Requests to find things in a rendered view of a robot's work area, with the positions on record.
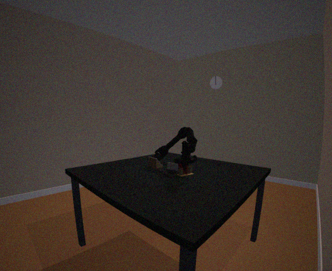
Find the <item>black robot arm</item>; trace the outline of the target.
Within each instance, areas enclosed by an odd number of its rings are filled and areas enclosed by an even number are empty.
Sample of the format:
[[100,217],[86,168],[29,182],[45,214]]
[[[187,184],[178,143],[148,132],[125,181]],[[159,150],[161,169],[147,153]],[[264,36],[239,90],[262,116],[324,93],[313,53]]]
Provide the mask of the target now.
[[[190,153],[195,152],[195,147],[197,144],[197,139],[194,137],[194,131],[190,128],[190,127],[183,127],[180,129],[180,131],[178,132],[178,135],[175,136],[167,145],[165,146],[161,146],[160,148],[158,148],[155,151],[155,155],[153,156],[153,158],[157,158],[158,161],[160,161],[161,159],[163,159],[167,153],[168,150],[175,145],[180,139],[183,139],[187,137],[187,141],[183,141],[182,142],[182,150],[183,151],[187,151]],[[161,156],[161,155],[162,156]],[[196,160],[196,156],[191,156],[191,154],[185,156],[185,161],[188,161],[189,163],[193,163]]]

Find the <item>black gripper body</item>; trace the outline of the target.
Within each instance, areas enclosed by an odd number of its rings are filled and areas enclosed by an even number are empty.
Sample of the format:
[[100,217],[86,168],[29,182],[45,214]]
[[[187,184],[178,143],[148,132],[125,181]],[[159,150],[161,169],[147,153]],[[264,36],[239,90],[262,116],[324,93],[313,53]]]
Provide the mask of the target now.
[[186,161],[184,161],[184,160],[185,160],[185,156],[186,156],[186,154],[189,155],[190,152],[182,151],[181,153],[182,153],[182,157],[181,157],[181,159],[179,159],[179,158],[178,158],[178,159],[174,159],[174,163],[182,164],[182,163],[186,163],[186,162],[188,162],[187,160],[186,160]]

